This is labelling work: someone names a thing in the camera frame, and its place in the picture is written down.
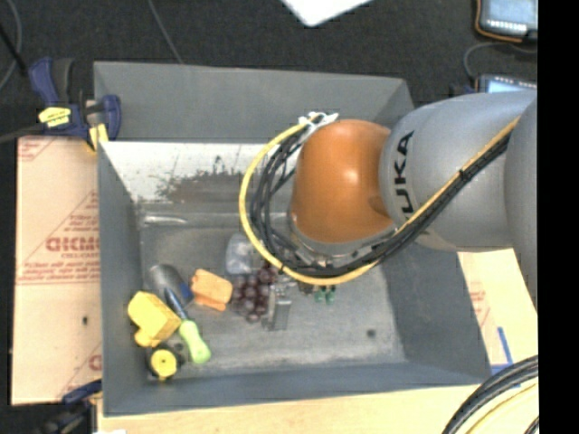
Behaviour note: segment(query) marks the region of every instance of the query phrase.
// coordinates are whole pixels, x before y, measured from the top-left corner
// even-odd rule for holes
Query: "yellow object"
[[[425,204],[423,204],[414,214],[413,216],[408,219],[400,228],[398,228],[395,234],[400,233],[416,220],[424,211],[426,211],[432,204],[436,201],[436,198],[440,196],[440,194],[447,189],[451,184],[456,182],[458,179],[462,178],[462,173],[464,170],[472,164],[472,162],[478,158],[481,154],[485,153],[487,150],[495,146],[503,137],[505,137],[508,133],[510,133],[518,122],[518,118],[515,118],[512,122],[507,124],[503,129],[501,129],[490,141],[474,156],[472,157],[460,170],[458,170],[449,180],[448,182],[437,192],[435,193],[431,199],[429,199]],[[318,286],[332,286],[332,285],[339,285],[341,283],[346,283],[354,278],[358,278],[360,275],[363,275],[368,270],[372,269],[378,263],[380,263],[380,259],[373,260],[370,263],[359,267],[358,269],[354,269],[344,275],[339,275],[337,277],[331,278],[315,278],[309,277],[307,275],[302,275],[297,271],[289,269],[284,266],[283,262],[276,257],[274,257],[268,250],[266,250],[263,245],[261,244],[260,239],[256,236],[253,232],[252,226],[250,224],[249,217],[247,216],[247,206],[246,206],[246,198],[247,192],[250,185],[250,181],[252,180],[253,174],[255,169],[261,162],[261,160],[277,145],[279,145],[283,140],[288,137],[291,137],[294,134],[300,132],[300,130],[304,127],[308,126],[308,122],[300,122],[299,124],[288,128],[284,132],[277,135],[273,138],[267,145],[265,145],[260,152],[253,158],[253,161],[250,163],[245,175],[242,179],[242,184],[240,187],[239,192],[239,216],[240,222],[242,224],[243,230],[247,235],[247,238],[252,243],[253,247],[260,253],[260,255],[266,259],[272,266],[276,267],[277,269],[281,269],[283,273],[289,275],[290,277],[297,279],[298,281],[302,281],[304,283],[309,283],[310,285],[318,285]]]
[[[97,149],[99,142],[109,141],[109,132],[104,124],[98,124],[96,127],[89,128],[90,143],[94,149]]]
[[[71,110],[68,108],[57,108],[55,106],[51,106],[43,110],[38,115],[38,119],[45,123],[48,127],[58,127],[62,124],[66,124],[69,121],[70,115]]]
[[[179,368],[175,354],[167,349],[155,350],[151,355],[150,362],[152,370],[161,381],[173,376]]]
[[[130,300],[128,316],[139,327],[135,341],[141,347],[157,347],[181,325],[181,318],[173,310],[146,291],[138,291]]]
[[[233,285],[224,278],[199,269],[191,278],[191,290],[195,294],[195,303],[208,306],[223,312],[225,304],[232,297]]]

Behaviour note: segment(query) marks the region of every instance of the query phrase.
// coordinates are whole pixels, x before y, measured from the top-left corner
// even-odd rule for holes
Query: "black floor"
[[[72,91],[92,89],[95,60],[175,62],[146,0],[13,0],[22,17],[23,57],[72,57]],[[473,30],[470,0],[375,0],[317,28],[279,0],[154,0],[186,63],[403,78],[415,105],[467,84],[462,56],[487,42]],[[0,23],[14,19],[0,0]],[[0,79],[11,62],[0,43]],[[536,56],[491,47],[472,54],[475,73],[536,80]],[[0,91],[0,135],[35,122],[38,99],[17,72]],[[10,407],[14,293],[14,142],[0,145],[0,432],[28,432],[53,406]]]

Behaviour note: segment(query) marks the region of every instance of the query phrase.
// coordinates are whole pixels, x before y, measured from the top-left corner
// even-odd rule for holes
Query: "yellow toy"
[[[173,310],[146,291],[138,291],[130,300],[128,316],[139,327],[135,341],[141,347],[157,347],[181,325],[181,318]]]

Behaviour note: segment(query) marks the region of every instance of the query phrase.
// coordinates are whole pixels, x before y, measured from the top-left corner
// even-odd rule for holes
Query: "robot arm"
[[[392,130],[343,119],[308,132],[295,126],[257,156],[277,147],[251,219],[252,171],[242,183],[242,224],[272,265],[326,286],[359,276],[409,241],[437,250],[512,246],[537,305],[535,92],[448,99],[416,109]],[[269,202],[290,179],[285,232],[272,226]]]

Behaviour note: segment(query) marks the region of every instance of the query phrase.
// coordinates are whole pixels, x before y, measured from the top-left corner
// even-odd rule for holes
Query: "orange sponge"
[[[212,307],[220,312],[225,310],[225,304],[229,302],[233,292],[233,285],[229,281],[207,270],[198,269],[191,282],[196,304]]]

